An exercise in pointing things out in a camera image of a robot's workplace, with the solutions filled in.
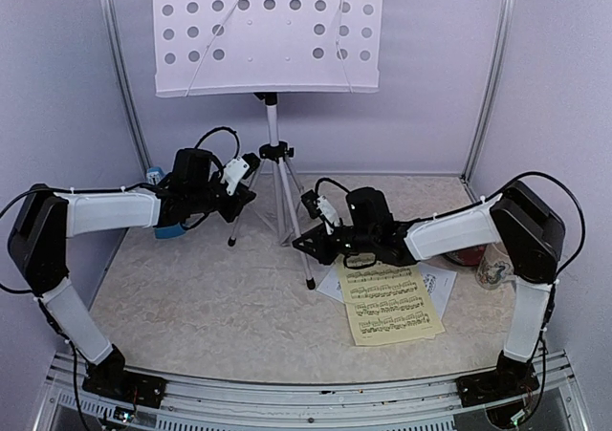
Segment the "yellow sheet music page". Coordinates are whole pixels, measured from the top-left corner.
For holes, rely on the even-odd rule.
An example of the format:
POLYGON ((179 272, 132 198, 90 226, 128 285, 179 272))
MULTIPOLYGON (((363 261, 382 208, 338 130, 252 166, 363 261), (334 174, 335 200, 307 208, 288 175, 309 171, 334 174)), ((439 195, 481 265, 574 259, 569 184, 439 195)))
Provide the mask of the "yellow sheet music page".
POLYGON ((417 267, 356 256, 340 257, 336 272, 356 345, 433 339, 445 331, 417 267))

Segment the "white perforated music stand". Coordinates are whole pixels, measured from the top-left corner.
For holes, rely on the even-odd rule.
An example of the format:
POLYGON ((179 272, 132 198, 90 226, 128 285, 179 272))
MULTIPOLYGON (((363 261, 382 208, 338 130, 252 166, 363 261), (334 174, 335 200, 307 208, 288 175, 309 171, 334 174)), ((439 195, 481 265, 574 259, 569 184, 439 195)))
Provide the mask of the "white perforated music stand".
POLYGON ((280 145, 282 93, 374 93, 383 0, 153 0, 161 98, 259 94, 280 145))

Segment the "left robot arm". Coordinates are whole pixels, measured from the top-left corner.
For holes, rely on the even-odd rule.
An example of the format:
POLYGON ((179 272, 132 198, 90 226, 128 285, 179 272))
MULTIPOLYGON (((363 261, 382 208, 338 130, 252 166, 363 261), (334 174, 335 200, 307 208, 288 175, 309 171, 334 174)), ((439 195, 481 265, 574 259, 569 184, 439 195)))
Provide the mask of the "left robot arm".
POLYGON ((172 238, 212 213, 231 223, 255 198, 244 181, 259 165, 253 153, 221 163, 207 150, 183 148, 157 184, 75 190, 38 183, 14 198, 21 208, 9 235, 9 256, 49 324, 86 360, 86 390, 121 398, 136 386, 123 354, 98 328, 69 278, 68 239, 131 227, 154 227, 172 238))

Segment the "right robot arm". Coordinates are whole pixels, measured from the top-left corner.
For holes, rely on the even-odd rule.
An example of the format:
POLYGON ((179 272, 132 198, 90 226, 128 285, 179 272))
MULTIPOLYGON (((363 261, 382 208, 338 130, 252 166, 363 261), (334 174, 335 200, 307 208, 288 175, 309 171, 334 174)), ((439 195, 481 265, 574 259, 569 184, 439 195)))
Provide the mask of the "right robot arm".
POLYGON ((460 249, 501 244, 513 269, 515 304, 511 327, 494 369, 459 377, 462 401, 479 404, 541 388, 533 366, 554 307, 565 225, 525 183, 512 180, 480 202, 441 215, 397 221, 384 194, 373 187, 347 191, 346 225, 316 189, 301 197, 320 221, 293 241, 321 265, 362 253, 390 266, 413 266, 460 249))

